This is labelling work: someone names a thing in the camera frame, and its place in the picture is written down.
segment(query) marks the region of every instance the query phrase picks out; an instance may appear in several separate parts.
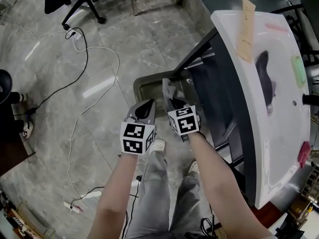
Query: marble floor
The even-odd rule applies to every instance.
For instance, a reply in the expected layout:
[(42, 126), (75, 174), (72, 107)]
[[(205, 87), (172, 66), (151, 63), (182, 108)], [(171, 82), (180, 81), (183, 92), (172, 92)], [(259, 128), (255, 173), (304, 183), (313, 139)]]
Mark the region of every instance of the marble floor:
[[(80, 27), (88, 46), (113, 49), (120, 67), (114, 86), (104, 97), (80, 117), (73, 135), (70, 175), (76, 190), (85, 194), (104, 186), (121, 152), (120, 126), (129, 107), (136, 103), (133, 82), (136, 78), (173, 70), (184, 56), (201, 40), (195, 26), (175, 0), (139, 0), (140, 14), (133, 15), (130, 0), (99, 0), (97, 11), (107, 18), (100, 25), (87, 9), (81, 9), (70, 19), (71, 27)], [(70, 10), (63, 6), (56, 12), (44, 13), (44, 0), (18, 0), (1, 18), (5, 33), (0, 51), (0, 67), (10, 72), (13, 90), (29, 94), (28, 107), (38, 105), (54, 90), (75, 80), (84, 68), (85, 52), (78, 53), (63, 30), (61, 21)], [(75, 44), (84, 49), (84, 41)], [(92, 220), (72, 213), (63, 206), (77, 198), (71, 187), (67, 169), (70, 137), (77, 116), (97, 100), (109, 85), (90, 95), (84, 92), (95, 85), (114, 79), (117, 69), (115, 55), (102, 49), (90, 49), (87, 70), (80, 80), (66, 88), (38, 109), (32, 116), (35, 129), (26, 142), (36, 151), (0, 178), (1, 187), (14, 204), (26, 203), (45, 226), (55, 230), (56, 237), (85, 238)], [(14, 107), (15, 112), (24, 108)], [(156, 120), (158, 138), (167, 142), (168, 176), (171, 189), (171, 209), (183, 172), (193, 156), (188, 143), (182, 143), (166, 118)], [(147, 157), (139, 159), (136, 175), (143, 172)], [(209, 210), (202, 197), (204, 213)], [(93, 214), (98, 198), (86, 200)], [(88, 208), (78, 205), (90, 216)]]

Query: white sneaker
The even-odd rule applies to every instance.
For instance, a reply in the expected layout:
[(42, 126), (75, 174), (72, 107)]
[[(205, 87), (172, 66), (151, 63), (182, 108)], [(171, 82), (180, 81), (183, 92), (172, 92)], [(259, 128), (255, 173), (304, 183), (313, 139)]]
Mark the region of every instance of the white sneaker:
[(198, 165), (197, 165), (197, 161), (194, 161), (191, 166), (190, 166), (190, 169), (188, 171), (189, 173), (190, 172), (196, 172), (199, 174), (199, 169), (198, 169)]
[(160, 153), (164, 153), (165, 150), (165, 141), (164, 140), (155, 140), (150, 146), (150, 153), (153, 151), (158, 151)]
[(28, 94), (20, 94), (20, 99), (18, 104), (21, 104), (27, 100), (28, 100)]
[(33, 122), (28, 121), (28, 122), (24, 122), (24, 127), (23, 127), (23, 137), (28, 139), (31, 136), (33, 130)]

